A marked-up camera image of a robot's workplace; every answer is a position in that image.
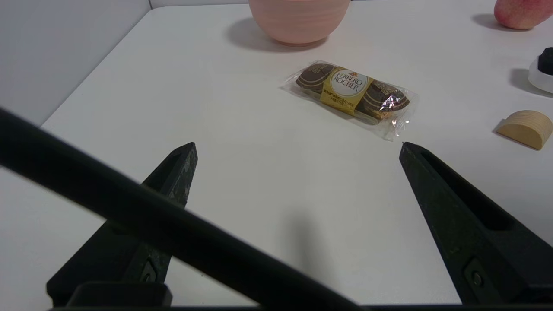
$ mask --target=white wall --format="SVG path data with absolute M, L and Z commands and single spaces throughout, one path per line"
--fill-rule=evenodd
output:
M 171 6 L 201 6 L 206 4 L 237 4 L 248 3 L 248 0 L 151 0 L 152 7 L 171 7 Z
M 148 0 L 0 0 L 0 106 L 41 125 L 148 10 Z

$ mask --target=black cable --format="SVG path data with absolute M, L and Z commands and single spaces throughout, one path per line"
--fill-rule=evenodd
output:
M 130 234 L 267 309 L 362 310 L 311 278 L 1 109 L 0 165 L 123 226 Z

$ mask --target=ferrero rocher logo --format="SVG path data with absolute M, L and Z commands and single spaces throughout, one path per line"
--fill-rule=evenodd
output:
M 364 75 L 342 69 L 334 73 L 330 84 L 338 95 L 351 97 L 363 91 L 367 81 L 368 78 Z

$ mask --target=chocolate wrapper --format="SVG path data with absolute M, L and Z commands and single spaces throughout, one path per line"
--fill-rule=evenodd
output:
M 418 102 L 405 88 L 321 60 L 291 75 L 283 88 L 342 111 L 389 141 L 409 123 Z

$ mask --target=gold label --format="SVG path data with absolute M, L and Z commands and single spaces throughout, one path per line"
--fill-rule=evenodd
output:
M 353 116 L 373 78 L 336 67 L 322 87 L 321 102 Z

